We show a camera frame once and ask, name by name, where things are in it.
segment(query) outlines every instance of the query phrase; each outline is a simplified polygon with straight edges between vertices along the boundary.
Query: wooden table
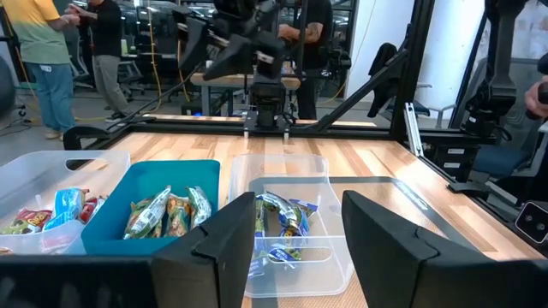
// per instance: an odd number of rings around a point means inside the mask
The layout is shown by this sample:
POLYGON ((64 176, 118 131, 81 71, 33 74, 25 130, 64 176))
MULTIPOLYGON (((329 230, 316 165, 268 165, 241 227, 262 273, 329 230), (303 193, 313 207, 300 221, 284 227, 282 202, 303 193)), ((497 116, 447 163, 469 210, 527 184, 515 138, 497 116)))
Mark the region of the wooden table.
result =
MULTIPOLYGON (((164 116, 185 118, 185 116, 164 116)), ((206 118, 219 121, 237 119, 206 118)), ((242 154, 316 154, 329 161, 331 177, 388 176, 401 180, 419 194, 446 222, 487 257, 496 260, 543 258, 531 246, 513 234, 475 202, 446 189, 448 182, 427 167, 401 145, 392 141, 346 139, 251 138, 225 135, 180 133, 132 133, 111 147, 129 151, 132 163, 146 160, 215 159, 221 163, 219 206, 228 202, 232 160, 242 154)), ((413 210, 402 209, 396 190, 385 190, 383 196, 363 185, 333 185, 339 198, 346 189, 356 190, 369 198, 381 198, 383 206, 408 220, 444 234, 426 219, 419 219, 413 210)), ((278 299, 244 298, 243 307, 365 307, 366 301, 357 277, 347 290, 336 296, 278 299)))
MULTIPOLYGON (((289 64, 284 64, 286 68, 284 68, 286 74, 292 74, 293 69, 291 67, 287 67, 289 64)), ((196 86, 201 87, 201 93, 202 93, 202 115, 203 116, 210 116, 211 111, 211 101, 210 101, 210 94, 211 94, 211 87, 217 86, 217 87, 226 87, 226 88, 243 88, 245 85, 245 74, 233 74, 228 75, 220 78, 216 78, 214 80, 204 80, 204 74, 203 73, 195 73, 190 77, 190 82, 192 82, 196 86)), ((248 86, 253 83, 253 75, 249 74, 247 76, 247 84, 248 86)), ((301 82, 299 79, 295 77, 282 77, 282 83, 285 85, 287 90, 296 90, 301 86, 301 82)))

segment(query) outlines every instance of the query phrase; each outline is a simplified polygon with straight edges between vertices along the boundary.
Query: black t-shirt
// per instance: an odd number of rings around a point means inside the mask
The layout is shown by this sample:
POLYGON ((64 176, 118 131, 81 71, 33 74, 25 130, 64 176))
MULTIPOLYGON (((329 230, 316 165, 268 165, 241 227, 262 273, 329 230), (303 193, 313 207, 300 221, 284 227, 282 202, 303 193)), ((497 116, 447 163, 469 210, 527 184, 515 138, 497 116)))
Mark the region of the black t-shirt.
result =
MULTIPOLYGON (((295 25, 297 29, 301 25, 301 15, 295 25)), ((305 44, 302 59, 304 69, 324 68, 327 65, 327 55, 325 52, 321 52, 320 48, 328 45, 333 31, 333 8, 330 0, 308 0, 307 26, 313 22, 318 22, 324 27, 317 42, 305 44)))
POLYGON ((122 11, 112 0, 104 0, 98 6, 88 5, 89 12, 97 14, 97 20, 83 18, 82 26, 92 29, 94 56, 122 56, 122 11))

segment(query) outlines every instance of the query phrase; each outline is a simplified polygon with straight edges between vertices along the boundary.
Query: wooden tabletop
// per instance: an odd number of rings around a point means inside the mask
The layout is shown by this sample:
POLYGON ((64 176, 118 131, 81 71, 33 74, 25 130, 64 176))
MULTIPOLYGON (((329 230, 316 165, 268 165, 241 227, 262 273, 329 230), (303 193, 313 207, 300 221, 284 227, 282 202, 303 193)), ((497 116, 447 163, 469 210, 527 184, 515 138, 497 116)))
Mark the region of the wooden tabletop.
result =
MULTIPOLYGON (((419 194, 446 222, 479 251, 496 260, 543 258, 531 246, 497 222, 476 203, 446 189, 447 181, 417 157, 392 141, 346 139, 251 138, 225 135, 180 133, 131 133, 112 146, 129 151, 132 163, 146 160, 215 159, 221 163, 219 206, 228 202, 232 160, 242 154, 316 154, 328 160, 331 177, 388 176, 399 179, 419 194)), ((346 189, 356 190, 372 199, 378 194, 363 185, 333 185, 339 198, 346 189)), ((408 220, 442 236, 436 226, 417 219, 412 210, 398 209, 401 198, 386 190, 383 206, 408 220)), ((347 290, 336 296, 271 299, 279 307, 365 307, 366 301, 357 277, 347 290)), ((244 298, 243 307, 261 306, 244 298)))

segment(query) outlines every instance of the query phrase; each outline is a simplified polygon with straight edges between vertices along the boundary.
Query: black pants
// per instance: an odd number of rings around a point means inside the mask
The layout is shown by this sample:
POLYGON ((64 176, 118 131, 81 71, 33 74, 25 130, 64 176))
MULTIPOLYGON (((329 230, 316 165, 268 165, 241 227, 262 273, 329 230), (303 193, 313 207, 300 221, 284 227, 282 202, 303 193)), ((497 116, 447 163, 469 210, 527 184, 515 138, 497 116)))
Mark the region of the black pants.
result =
MULTIPOLYGON (((308 69, 304 72, 306 75, 319 76, 322 69, 308 69)), ((316 101, 318 101, 318 96, 324 87, 324 83, 324 80, 318 78, 306 78, 301 82, 301 87, 297 89, 299 119, 317 120, 316 101)))

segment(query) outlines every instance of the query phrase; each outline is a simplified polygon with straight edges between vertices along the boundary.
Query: tattooed arm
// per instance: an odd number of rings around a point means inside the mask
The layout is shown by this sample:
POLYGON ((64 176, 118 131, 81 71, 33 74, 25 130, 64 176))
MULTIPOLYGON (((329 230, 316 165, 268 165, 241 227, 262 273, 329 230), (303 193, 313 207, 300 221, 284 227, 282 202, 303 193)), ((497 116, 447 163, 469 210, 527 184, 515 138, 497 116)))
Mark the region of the tattooed arm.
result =
MULTIPOLYGON (((311 22, 307 25, 307 32, 305 34, 305 43, 316 43, 322 34, 324 25, 319 22, 311 22)), ((280 38, 299 40, 301 31, 288 25, 280 25, 280 31, 278 36, 280 38)))

